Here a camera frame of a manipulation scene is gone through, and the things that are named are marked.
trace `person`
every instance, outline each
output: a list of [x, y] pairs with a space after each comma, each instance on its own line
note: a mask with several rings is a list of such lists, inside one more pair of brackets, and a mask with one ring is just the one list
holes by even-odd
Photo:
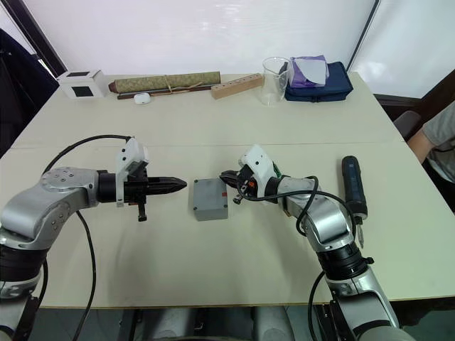
[[455, 101], [426, 122], [408, 145], [455, 212]]

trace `black cable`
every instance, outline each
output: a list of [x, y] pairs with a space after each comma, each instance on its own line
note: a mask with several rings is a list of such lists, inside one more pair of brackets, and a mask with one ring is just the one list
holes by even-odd
[[305, 217], [306, 213], [308, 212], [308, 209], [310, 208], [311, 204], [313, 203], [314, 197], [316, 197], [316, 191], [318, 190], [318, 186], [319, 186], [319, 180], [318, 180], [318, 178], [316, 176], [307, 176], [306, 178], [307, 179], [313, 179], [314, 180], [314, 186], [313, 186], [313, 190], [311, 191], [310, 198], [306, 202], [305, 207], [300, 212], [300, 215], [297, 217], [297, 221], [296, 221], [297, 232], [299, 234], [301, 234], [302, 236], [305, 236], [305, 237], [306, 237], [306, 233], [300, 229], [301, 221], [303, 220], [303, 218]]
[[128, 140], [130, 139], [131, 137], [130, 136], [123, 136], [123, 135], [96, 135], [96, 136], [92, 136], [92, 137], [88, 137], [86, 139], [83, 139], [83, 140], [80, 140], [79, 142], [76, 142], [75, 144], [72, 144], [71, 146], [68, 146], [66, 147], [65, 149], [63, 149], [49, 164], [48, 166], [45, 168], [44, 172], [48, 172], [50, 171], [50, 169], [57, 163], [58, 160], [61, 159], [62, 156], [64, 156], [65, 154], [68, 154], [70, 151], [72, 151], [74, 148], [80, 146], [81, 144], [85, 144], [87, 142], [90, 142], [90, 141], [93, 141], [93, 140], [99, 140], [99, 139], [121, 139], [121, 140], [125, 140], [126, 142], [128, 142]]
[[[80, 141], [76, 142], [75, 144], [72, 144], [71, 146], [68, 146], [65, 149], [63, 149], [46, 166], [46, 168], [43, 171], [43, 174], [48, 172], [48, 171], [50, 171], [51, 168], [57, 163], [58, 160], [60, 160], [64, 155], [68, 154], [70, 151], [72, 151], [74, 148], [80, 146], [81, 144], [85, 144], [87, 142], [94, 141], [94, 140], [99, 140], [99, 139], [121, 139], [121, 140], [125, 140], [126, 142], [128, 142], [128, 140], [130, 140], [130, 138], [131, 138], [131, 136], [125, 136], [125, 135], [96, 135], [96, 136], [92, 136], [92, 137], [88, 137], [86, 139], [80, 140]], [[81, 320], [79, 322], [79, 325], [77, 327], [77, 330], [76, 330], [76, 333], [75, 333], [75, 336], [74, 336], [73, 340], [77, 340], [79, 338], [80, 331], [81, 331], [81, 329], [82, 329], [82, 327], [83, 327], [83, 325], [85, 323], [85, 320], [87, 320], [87, 315], [88, 315], [88, 312], [89, 312], [90, 307], [92, 305], [93, 296], [95, 294], [95, 287], [96, 287], [96, 281], [97, 281], [97, 279], [96, 279], [95, 251], [93, 249], [92, 238], [90, 237], [90, 231], [88, 229], [87, 222], [85, 221], [85, 219], [82, 216], [82, 214], [79, 211], [77, 211], [76, 214], [79, 217], [80, 221], [82, 222], [82, 225], [84, 225], [85, 233], [87, 234], [88, 245], [89, 245], [89, 248], [90, 248], [90, 257], [91, 257], [91, 260], [92, 260], [92, 291], [90, 292], [90, 297], [89, 297], [89, 301], [87, 303], [87, 307], [85, 308], [84, 314], [82, 315], [82, 318], [81, 318]], [[40, 307], [41, 302], [43, 301], [44, 295], [46, 294], [46, 289], [48, 287], [48, 277], [49, 277], [48, 272], [49, 272], [49, 270], [48, 270], [48, 262], [47, 262], [47, 259], [45, 259], [44, 262], [43, 262], [43, 285], [41, 286], [41, 292], [40, 292], [40, 296], [39, 296], [39, 304], [38, 304], [37, 309]]]
[[308, 299], [308, 328], [310, 329], [310, 335], [313, 341], [318, 341], [318, 338], [316, 337], [316, 333], [314, 332], [314, 326], [313, 326], [313, 299], [314, 299], [314, 293], [316, 292], [316, 288], [318, 287], [319, 282], [321, 279], [324, 277], [324, 271], [322, 271], [317, 277], [316, 280], [313, 283], [313, 286], [311, 287], [311, 292], [310, 292], [310, 297]]
[[88, 228], [87, 222], [85, 221], [84, 217], [80, 214], [79, 211], [76, 211], [76, 215], [79, 217], [80, 221], [84, 225], [85, 233], [87, 234], [87, 241], [88, 246], [90, 249], [90, 258], [92, 260], [92, 290], [90, 291], [90, 297], [88, 299], [87, 307], [85, 307], [84, 313], [79, 321], [79, 325], [77, 326], [77, 330], [74, 333], [73, 341], [76, 341], [79, 338], [80, 331], [87, 320], [88, 313], [90, 311], [90, 307], [92, 306], [93, 296], [95, 294], [95, 288], [97, 286], [97, 265], [95, 262], [95, 250], [93, 249], [92, 237], [90, 236], [90, 230]]
[[[265, 200], [271, 200], [271, 199], [279, 199], [281, 197], [290, 197], [292, 195], [312, 194], [312, 192], [313, 192], [312, 190], [294, 190], [292, 192], [273, 194], [273, 195], [265, 195], [263, 197], [248, 197], [248, 196], [246, 196], [245, 194], [242, 193], [242, 189], [241, 189], [241, 186], [240, 186], [239, 183], [237, 183], [237, 191], [238, 191], [239, 195], [243, 199], [246, 199], [246, 200], [249, 200], [249, 201], [265, 201]], [[346, 212], [348, 213], [348, 215], [350, 217], [351, 229], [353, 231], [353, 236], [354, 236], [354, 239], [355, 239], [356, 229], [355, 229], [354, 215], [353, 215], [352, 211], [349, 209], [349, 207], [346, 205], [346, 203], [343, 201], [343, 199], [340, 199], [336, 195], [333, 195], [333, 194], [330, 194], [330, 193], [327, 193], [327, 192], [322, 192], [320, 190], [317, 190], [316, 194], [317, 195], [322, 195], [324, 197], [329, 197], [330, 199], [334, 199], [335, 201], [338, 201], [338, 203], [341, 206], [344, 207], [344, 209], [346, 210]]]
[[44, 294], [46, 293], [46, 288], [48, 287], [48, 278], [49, 278], [49, 269], [48, 269], [48, 260], [44, 259], [43, 262], [43, 285], [41, 286], [40, 297], [38, 299], [38, 307], [43, 302]]

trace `blue screwdriver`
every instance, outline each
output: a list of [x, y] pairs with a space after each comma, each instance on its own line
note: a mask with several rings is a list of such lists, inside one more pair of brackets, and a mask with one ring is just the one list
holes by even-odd
[[343, 171], [343, 182], [345, 190], [346, 206], [354, 215], [358, 228], [358, 241], [363, 249], [363, 220], [367, 219], [367, 200], [363, 193], [362, 178], [360, 177], [360, 166], [355, 156], [345, 156], [341, 161]]

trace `purple cloth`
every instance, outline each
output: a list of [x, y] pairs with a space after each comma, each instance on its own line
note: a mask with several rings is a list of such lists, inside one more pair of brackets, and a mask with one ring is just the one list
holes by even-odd
[[293, 77], [289, 78], [289, 86], [290, 87], [323, 87], [322, 84], [314, 83], [304, 76], [301, 73], [299, 67], [297, 66], [295, 60], [296, 59], [309, 59], [309, 60], [323, 60], [326, 63], [326, 80], [328, 78], [328, 67], [326, 58], [323, 55], [317, 55], [315, 57], [291, 57], [292, 69], [294, 71]]

